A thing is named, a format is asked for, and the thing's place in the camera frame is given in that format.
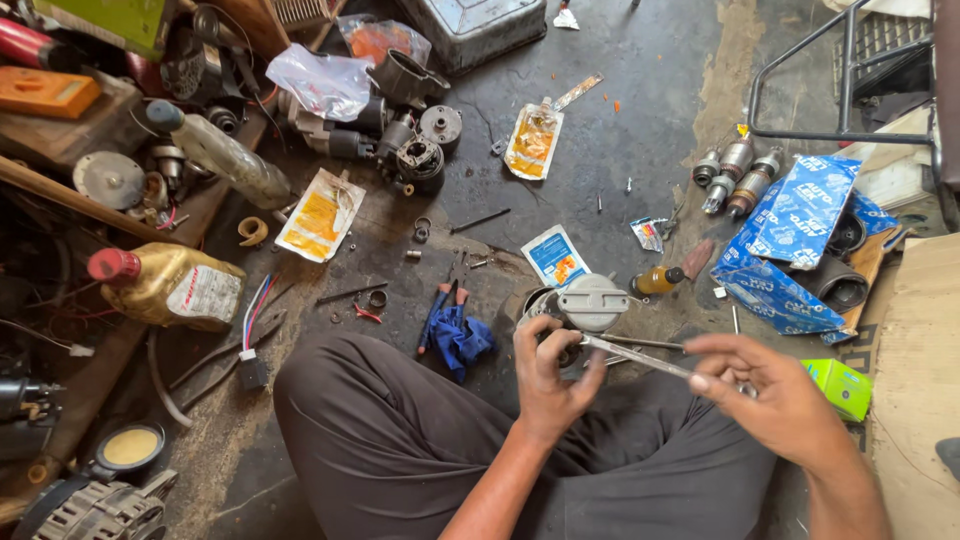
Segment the man's right hand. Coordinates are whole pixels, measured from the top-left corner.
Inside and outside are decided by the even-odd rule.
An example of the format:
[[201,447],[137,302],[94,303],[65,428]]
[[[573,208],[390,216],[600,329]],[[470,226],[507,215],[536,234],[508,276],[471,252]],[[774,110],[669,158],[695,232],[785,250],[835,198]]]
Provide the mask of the man's right hand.
[[[816,474],[826,472],[837,453],[856,452],[833,406],[796,358],[732,334],[703,335],[684,349],[704,355],[689,379],[693,393],[713,400],[776,454]],[[756,400],[732,385],[746,380],[759,392]]]

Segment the blue cardboard box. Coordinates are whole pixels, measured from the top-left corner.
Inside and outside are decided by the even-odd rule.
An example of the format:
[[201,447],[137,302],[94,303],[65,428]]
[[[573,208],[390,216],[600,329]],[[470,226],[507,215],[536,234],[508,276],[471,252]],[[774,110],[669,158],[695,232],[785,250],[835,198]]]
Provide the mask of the blue cardboard box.
[[883,254],[902,238],[902,226],[852,188],[859,166],[859,160],[840,156],[797,156],[793,170],[770,186],[717,260],[713,280],[781,334],[819,333],[828,345],[856,336],[862,305],[840,315],[767,259],[816,268],[849,205],[868,232],[851,254],[851,266],[873,283]]

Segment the dirty floor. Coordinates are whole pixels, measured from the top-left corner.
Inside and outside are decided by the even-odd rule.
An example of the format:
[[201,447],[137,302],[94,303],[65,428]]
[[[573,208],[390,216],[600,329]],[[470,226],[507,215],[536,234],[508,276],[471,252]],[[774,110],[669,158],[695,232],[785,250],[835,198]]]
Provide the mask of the dirty floor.
[[[549,12],[555,13],[558,4],[551,0]],[[551,25],[543,40],[452,79],[453,89],[443,103],[463,112],[465,129],[459,150],[446,167],[446,185],[435,199],[403,197],[369,168],[321,160],[289,131],[285,153],[278,139],[265,138],[261,154],[299,185],[308,183],[320,166],[334,174],[348,166],[351,181],[367,189],[352,227],[350,243],[356,250],[344,247],[328,264],[273,253],[269,245],[260,250],[237,247],[240,238],[235,231],[241,219],[260,215],[271,227],[276,221],[236,193],[208,234],[208,253],[240,264],[249,273],[244,306],[267,272],[281,274],[274,291],[284,293],[271,310],[286,309],[287,322],[258,350],[273,370],[301,335],[336,330],[378,337],[409,354],[411,361],[444,373],[430,355],[414,359],[416,342],[454,250],[468,248],[474,259],[490,258],[492,263],[468,276],[467,314],[491,326],[500,351],[470,368],[464,387],[516,415],[510,335],[524,295],[539,285],[520,254],[524,243],[562,224],[591,270],[616,272],[615,281],[623,288],[631,276],[650,266],[679,263],[702,238],[715,239],[714,256],[720,252],[733,229],[702,214],[704,192],[696,185],[688,188],[689,167],[745,116],[757,68],[826,22],[831,12],[820,0],[646,0],[635,12],[629,7],[629,0],[573,2],[580,32]],[[405,19],[388,2],[352,0],[346,11]],[[836,117],[830,73],[834,40],[833,35],[818,40],[774,73],[763,103],[766,125],[830,129]],[[336,33],[324,49],[346,51]],[[535,184],[510,176],[502,161],[491,156],[490,147],[509,134],[519,108],[538,103],[543,96],[559,97],[597,71],[606,81],[564,111],[549,178]],[[614,100],[620,102],[620,112],[614,111]],[[759,147],[774,142],[762,141]],[[782,143],[787,154],[835,151],[825,143]],[[624,189],[628,177],[633,178],[630,194]],[[596,207],[598,195],[603,198],[602,212]],[[680,226],[666,242],[665,253],[642,250],[629,222],[647,215],[668,217],[681,202]],[[506,207],[512,212],[502,218],[464,233],[448,232]],[[423,246],[411,237],[420,216],[433,221]],[[408,249],[421,249],[422,259],[405,258]],[[355,319],[349,300],[314,307],[314,299],[324,294],[381,281],[390,283],[383,325]],[[636,302],[614,331],[657,340],[731,331],[730,302],[717,300],[712,288],[704,272],[696,282],[682,283],[650,304]],[[339,325],[331,322],[334,312],[343,320]],[[781,337],[742,313],[743,332],[777,349],[800,357],[829,354],[815,337]],[[234,326],[233,333],[240,332],[239,323]],[[222,338],[183,329],[164,331],[160,340],[164,378],[175,379]],[[180,472],[167,505],[167,538],[322,537],[284,450],[269,391],[245,394],[231,378],[190,411],[196,424],[182,430],[153,398],[143,364],[133,366],[118,384],[104,430],[145,418],[167,428],[172,443],[164,452],[163,466]],[[610,379],[641,374],[633,365],[619,365],[612,368]],[[198,377],[194,387],[211,375]],[[803,476],[782,463],[756,537],[805,538],[805,523]]]

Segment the wrench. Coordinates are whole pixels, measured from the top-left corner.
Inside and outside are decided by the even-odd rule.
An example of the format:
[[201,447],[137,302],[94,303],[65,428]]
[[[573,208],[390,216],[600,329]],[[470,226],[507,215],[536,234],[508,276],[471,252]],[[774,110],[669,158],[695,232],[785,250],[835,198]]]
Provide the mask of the wrench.
[[[638,353],[636,351],[631,351],[626,347],[620,347],[619,345],[614,345],[609,341],[604,341],[599,337],[593,337],[592,335],[584,334],[584,338],[580,341],[580,345],[586,345],[588,347],[593,347],[595,349],[600,349],[601,351],[607,351],[608,353],[613,353],[615,355],[620,355],[634,362],[639,362],[643,365],[650,366],[654,369],[659,369],[665,371],[670,375],[676,375],[682,379],[687,379],[693,372],[684,369],[680,366],[671,364],[670,362],[664,362],[663,360],[654,358],[652,356],[645,355],[644,353]],[[737,391],[741,394],[750,396],[751,398],[756,399],[756,388],[749,382],[739,382],[736,386]]]

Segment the metal frame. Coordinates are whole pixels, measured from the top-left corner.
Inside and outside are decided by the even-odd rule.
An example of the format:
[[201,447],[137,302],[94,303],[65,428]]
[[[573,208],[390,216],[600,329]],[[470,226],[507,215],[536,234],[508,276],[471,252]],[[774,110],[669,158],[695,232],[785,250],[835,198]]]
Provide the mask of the metal frame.
[[[813,34],[804,38],[803,41],[791,47],[787,52],[780,55],[776,60],[763,66],[763,69],[756,74],[754,86],[750,91],[750,108],[747,115],[747,125],[750,126],[750,132],[756,136],[771,138],[799,138],[814,140],[840,140],[852,142],[888,142],[898,144],[933,144],[933,135],[927,132],[925,135],[917,134],[862,134],[850,131],[850,109],[853,96],[853,72],[864,67],[888,61],[900,55],[915,51],[917,49],[928,47],[933,43],[933,35],[927,35],[911,41],[900,47],[884,51],[876,56],[868,58],[863,62],[853,62],[853,47],[856,42],[856,12],[870,0],[857,0],[850,4],[848,8],[834,16],[827,24],[820,27]],[[786,59],[795,55],[798,51],[809,45],[814,39],[822,36],[831,28],[844,22],[844,41],[843,41],[843,65],[841,66],[840,81],[840,118],[837,121],[836,133],[830,132],[797,132],[790,130],[764,130],[756,124],[756,116],[759,112],[760,92],[763,82],[767,75]]]

